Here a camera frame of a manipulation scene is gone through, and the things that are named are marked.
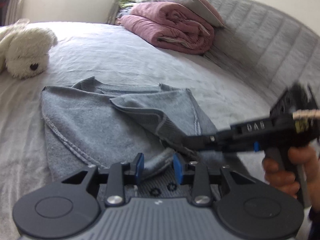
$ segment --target finger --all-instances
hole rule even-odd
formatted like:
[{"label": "finger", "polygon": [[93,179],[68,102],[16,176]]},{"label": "finger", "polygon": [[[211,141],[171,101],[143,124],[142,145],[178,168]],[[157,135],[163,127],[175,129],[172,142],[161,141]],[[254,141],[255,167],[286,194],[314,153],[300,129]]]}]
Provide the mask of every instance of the finger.
[{"label": "finger", "polygon": [[293,164],[305,164],[311,160],[316,160],[316,151],[310,147],[291,147],[288,151],[289,160]]},{"label": "finger", "polygon": [[319,161],[316,156],[316,151],[312,147],[290,149],[289,159],[294,164],[304,164],[308,182],[312,182],[320,177]]},{"label": "finger", "polygon": [[284,193],[294,196],[298,192],[300,188],[300,184],[298,182],[294,182],[290,185],[285,185],[285,186],[276,187],[276,188],[281,190]]},{"label": "finger", "polygon": [[264,158],[262,161],[263,169],[268,173],[274,173],[279,170],[279,164],[271,159],[271,158]]},{"label": "finger", "polygon": [[266,173],[265,179],[273,187],[281,187],[285,185],[290,185],[295,180],[295,175],[293,172],[289,171],[278,171],[276,173]]}]

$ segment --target pillow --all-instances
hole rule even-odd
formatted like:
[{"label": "pillow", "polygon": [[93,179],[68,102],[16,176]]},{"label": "pillow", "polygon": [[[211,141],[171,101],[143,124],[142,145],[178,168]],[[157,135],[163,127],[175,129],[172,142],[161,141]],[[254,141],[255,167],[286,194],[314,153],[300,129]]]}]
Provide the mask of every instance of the pillow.
[{"label": "pillow", "polygon": [[157,2],[179,3],[201,18],[205,19],[214,27],[224,27],[222,17],[217,10],[207,0],[154,0]]}]

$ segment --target sweatshirt sleeve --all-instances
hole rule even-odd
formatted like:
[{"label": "sweatshirt sleeve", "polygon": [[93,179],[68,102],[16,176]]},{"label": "sweatshirt sleeve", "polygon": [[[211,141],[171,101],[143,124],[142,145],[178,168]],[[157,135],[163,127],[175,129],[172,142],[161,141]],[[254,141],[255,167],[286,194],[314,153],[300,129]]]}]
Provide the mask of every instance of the sweatshirt sleeve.
[{"label": "sweatshirt sleeve", "polygon": [[320,240],[320,212],[315,212],[312,208],[309,213],[312,226],[308,240]]}]

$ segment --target sweatshirt cuff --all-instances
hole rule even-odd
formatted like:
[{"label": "sweatshirt cuff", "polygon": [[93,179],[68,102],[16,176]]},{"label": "sweatshirt cuff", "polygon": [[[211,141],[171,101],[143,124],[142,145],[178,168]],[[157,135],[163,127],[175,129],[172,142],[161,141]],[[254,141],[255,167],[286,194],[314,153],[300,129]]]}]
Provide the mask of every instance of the sweatshirt cuff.
[{"label": "sweatshirt cuff", "polygon": [[313,208],[311,207],[310,212],[309,212],[309,219],[313,223],[319,223],[320,224],[320,212],[315,212]]}]

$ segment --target white bed sheet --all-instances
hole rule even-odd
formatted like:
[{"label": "white bed sheet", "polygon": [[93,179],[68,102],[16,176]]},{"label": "white bed sheet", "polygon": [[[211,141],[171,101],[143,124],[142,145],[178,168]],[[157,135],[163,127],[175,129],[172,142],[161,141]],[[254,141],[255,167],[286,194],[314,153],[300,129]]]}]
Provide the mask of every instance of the white bed sheet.
[{"label": "white bed sheet", "polygon": [[[269,105],[231,74],[201,56],[158,49],[123,27],[86,23],[42,23],[59,39],[46,72],[19,80],[0,75],[0,239],[16,239],[14,203],[51,181],[46,163],[40,93],[46,85],[74,84],[96,76],[103,83],[155,85],[192,90],[218,128],[268,115]],[[242,155],[252,175],[263,179],[263,155]]]}]

